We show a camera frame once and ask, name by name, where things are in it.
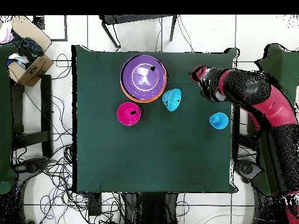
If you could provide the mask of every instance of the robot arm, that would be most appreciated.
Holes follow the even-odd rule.
[[[191,78],[214,102],[229,101],[251,113],[267,138],[281,195],[299,191],[299,124],[294,110],[269,78],[258,72],[198,66]]]

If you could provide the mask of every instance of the white tiled floor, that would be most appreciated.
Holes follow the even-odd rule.
[[[62,39],[64,32],[63,18],[59,16],[53,18],[46,16],[45,32],[52,39]],[[289,50],[299,47],[299,20],[287,16],[274,15],[182,15],[182,20],[188,34],[192,40],[192,46],[195,51],[204,53],[223,52],[230,47],[238,47],[241,51],[237,62],[238,69],[247,71],[258,70],[253,63],[254,60],[263,56],[263,50],[269,43],[280,43]],[[189,45],[184,40],[178,23],[175,27],[173,41],[169,41],[171,17],[163,19],[163,52],[188,52]],[[112,26],[108,27],[114,36]],[[121,42],[120,51],[155,51],[157,35],[160,31],[158,19],[144,20],[139,22],[123,23],[115,25],[118,38]],[[48,57],[56,60],[64,53],[67,58],[60,56],[59,60],[71,59],[71,45],[82,45],[94,51],[115,51],[115,47],[102,29],[101,21],[98,16],[67,16],[67,36],[68,41],[54,41],[46,51]],[[157,44],[157,51],[161,50],[161,35]],[[55,65],[47,72],[52,78],[57,77],[62,71],[71,65],[70,61],[57,61]],[[65,104],[64,123],[72,127],[72,75],[71,72],[63,79],[52,82],[53,95],[59,97]],[[33,88],[26,88],[26,92],[33,102],[40,109],[39,84]],[[53,98],[60,109],[62,103]],[[24,124],[25,131],[40,131],[40,113],[32,104],[27,95],[24,96]],[[64,132],[59,117],[60,113],[53,104],[53,123],[54,133]],[[241,122],[246,123],[247,118],[241,113]],[[246,132],[246,127],[241,126],[241,132]],[[63,135],[64,144],[71,144],[70,135]],[[62,145],[61,140],[54,142],[54,150]],[[41,146],[33,145],[29,147],[28,152],[23,156],[25,159],[40,157]],[[55,156],[56,159],[62,156],[62,151]],[[253,191],[250,185],[244,184],[237,174],[234,174],[234,184],[239,191],[235,194],[186,194],[186,202],[190,205],[189,212],[185,215],[185,224],[250,224],[253,215]],[[37,223],[43,218],[44,213],[40,209],[40,200],[44,195],[49,195],[54,188],[52,181],[44,174],[41,174],[30,180],[25,192],[25,214],[27,219],[34,219]],[[103,200],[111,197],[111,194],[103,194]],[[183,199],[183,194],[179,195],[178,201]],[[113,200],[108,200],[105,204],[111,204]],[[65,205],[54,206],[53,212],[56,220],[64,213]],[[177,207],[177,214],[181,215],[183,211],[182,204]],[[184,216],[178,217],[179,224],[184,224]],[[45,219],[43,224],[56,224],[55,219]],[[62,218],[59,224],[87,224],[80,213],[69,209],[65,213],[65,220]]]

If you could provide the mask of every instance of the blue cup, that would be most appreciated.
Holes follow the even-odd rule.
[[[180,105],[182,92],[179,89],[166,91],[162,96],[162,102],[169,111],[174,111]]]
[[[215,113],[208,121],[217,130],[224,129],[228,125],[228,117],[224,113]]]

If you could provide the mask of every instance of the turquoise cup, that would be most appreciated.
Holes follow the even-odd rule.
[[[166,91],[162,96],[162,102],[169,111],[174,111],[180,105],[182,93],[179,89]]]
[[[215,113],[208,121],[217,130],[224,129],[228,125],[228,117],[224,113]]]

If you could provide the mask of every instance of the pink cup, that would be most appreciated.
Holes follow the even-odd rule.
[[[123,125],[134,125],[139,121],[141,111],[135,103],[125,102],[119,106],[116,115]]]

